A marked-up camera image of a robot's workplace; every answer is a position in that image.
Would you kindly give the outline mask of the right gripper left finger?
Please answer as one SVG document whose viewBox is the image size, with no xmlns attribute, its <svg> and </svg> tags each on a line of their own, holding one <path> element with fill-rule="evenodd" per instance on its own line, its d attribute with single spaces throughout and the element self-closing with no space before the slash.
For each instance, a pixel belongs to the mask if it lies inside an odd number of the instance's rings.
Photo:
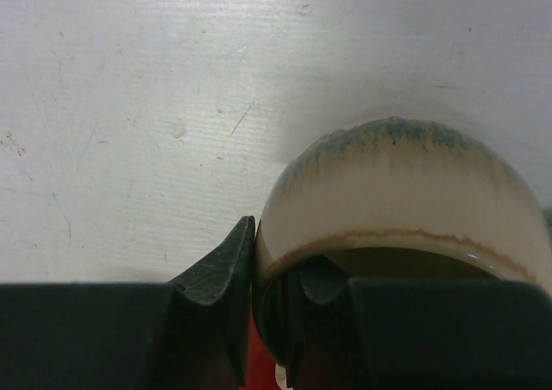
<svg viewBox="0 0 552 390">
<path fill-rule="evenodd" d="M 4 284 L 4 389 L 237 389 L 255 221 L 165 283 Z"/>
</svg>

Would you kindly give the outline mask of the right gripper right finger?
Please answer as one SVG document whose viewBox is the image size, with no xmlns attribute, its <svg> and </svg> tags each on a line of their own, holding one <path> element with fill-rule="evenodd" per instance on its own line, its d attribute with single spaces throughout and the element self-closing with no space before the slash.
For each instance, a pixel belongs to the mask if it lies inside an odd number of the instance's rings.
<svg viewBox="0 0 552 390">
<path fill-rule="evenodd" d="M 297 389 L 548 389 L 551 300 L 503 280 L 353 277 L 324 257 L 288 276 Z"/>
</svg>

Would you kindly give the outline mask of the red mug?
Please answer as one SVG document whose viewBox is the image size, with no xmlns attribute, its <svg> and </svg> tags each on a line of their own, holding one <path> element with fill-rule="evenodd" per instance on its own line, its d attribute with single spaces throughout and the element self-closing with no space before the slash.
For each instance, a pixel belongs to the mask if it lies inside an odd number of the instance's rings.
<svg viewBox="0 0 552 390">
<path fill-rule="evenodd" d="M 268 353 L 250 317 L 248 336 L 248 371 L 245 390 L 280 390 L 276 381 L 276 363 Z"/>
</svg>

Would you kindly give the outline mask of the beige mug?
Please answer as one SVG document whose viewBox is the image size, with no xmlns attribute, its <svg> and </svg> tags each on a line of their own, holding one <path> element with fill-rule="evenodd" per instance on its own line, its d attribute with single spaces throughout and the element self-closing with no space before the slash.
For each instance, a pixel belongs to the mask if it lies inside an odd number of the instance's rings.
<svg viewBox="0 0 552 390">
<path fill-rule="evenodd" d="M 353 277 L 503 280 L 551 300 L 551 236 L 519 173 L 440 123 L 388 118 L 339 129 L 279 176 L 259 221 L 256 329 L 288 380 L 288 276 L 324 257 Z"/>
</svg>

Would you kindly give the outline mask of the green mug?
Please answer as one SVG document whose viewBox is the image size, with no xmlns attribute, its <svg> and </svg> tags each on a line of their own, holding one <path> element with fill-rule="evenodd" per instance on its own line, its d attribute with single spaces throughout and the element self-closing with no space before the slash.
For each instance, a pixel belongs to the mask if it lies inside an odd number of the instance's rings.
<svg viewBox="0 0 552 390">
<path fill-rule="evenodd" d="M 543 219 L 545 222 L 546 229 L 549 235 L 552 235 L 552 208 L 549 207 L 543 210 Z"/>
</svg>

